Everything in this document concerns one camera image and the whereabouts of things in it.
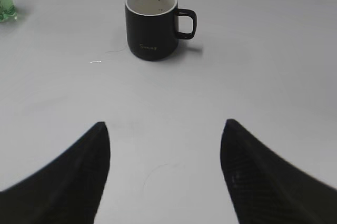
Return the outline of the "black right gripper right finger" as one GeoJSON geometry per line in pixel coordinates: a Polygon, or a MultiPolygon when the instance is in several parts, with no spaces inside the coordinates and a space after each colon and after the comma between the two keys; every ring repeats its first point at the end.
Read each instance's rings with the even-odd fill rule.
{"type": "Polygon", "coordinates": [[[336,223],[336,189],[277,155],[235,119],[220,163],[239,223],[336,223]]]}

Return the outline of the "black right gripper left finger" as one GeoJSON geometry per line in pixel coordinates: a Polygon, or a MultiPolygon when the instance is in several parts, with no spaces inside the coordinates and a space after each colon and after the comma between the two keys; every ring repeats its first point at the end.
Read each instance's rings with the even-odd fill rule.
{"type": "Polygon", "coordinates": [[[106,124],[97,122],[48,165],[1,191],[1,223],[94,223],[110,159],[106,124]]]}

